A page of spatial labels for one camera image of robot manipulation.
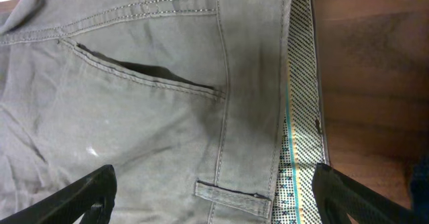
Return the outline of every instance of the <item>gray pants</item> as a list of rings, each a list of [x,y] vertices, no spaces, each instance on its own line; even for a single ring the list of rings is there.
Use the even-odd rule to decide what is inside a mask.
[[[111,223],[269,223],[290,0],[21,0],[0,15],[0,219],[103,164]]]

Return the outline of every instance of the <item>teal line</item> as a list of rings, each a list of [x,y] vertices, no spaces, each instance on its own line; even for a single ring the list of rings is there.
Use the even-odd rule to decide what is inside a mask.
[[[292,178],[294,180],[294,192],[295,192],[295,204],[296,204],[296,219],[298,224],[301,223],[300,220],[300,208],[298,204],[298,189],[296,187],[296,170],[295,170],[295,158],[294,158],[294,148],[292,143],[292,126],[290,124],[290,113],[289,113],[289,91],[288,84],[286,83],[286,122],[288,124],[288,139],[289,139],[289,151],[290,151],[290,162],[292,164]]]

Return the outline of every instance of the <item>brown wooden surface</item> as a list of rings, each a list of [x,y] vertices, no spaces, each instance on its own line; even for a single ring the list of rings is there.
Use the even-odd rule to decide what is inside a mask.
[[[410,207],[429,143],[429,0],[314,0],[330,161]]]

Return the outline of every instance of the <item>patterned fabric lining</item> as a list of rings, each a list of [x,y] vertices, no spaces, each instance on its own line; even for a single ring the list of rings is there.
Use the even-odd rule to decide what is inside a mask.
[[[311,0],[292,0],[286,116],[272,223],[321,223],[311,182],[326,162],[321,126]]]

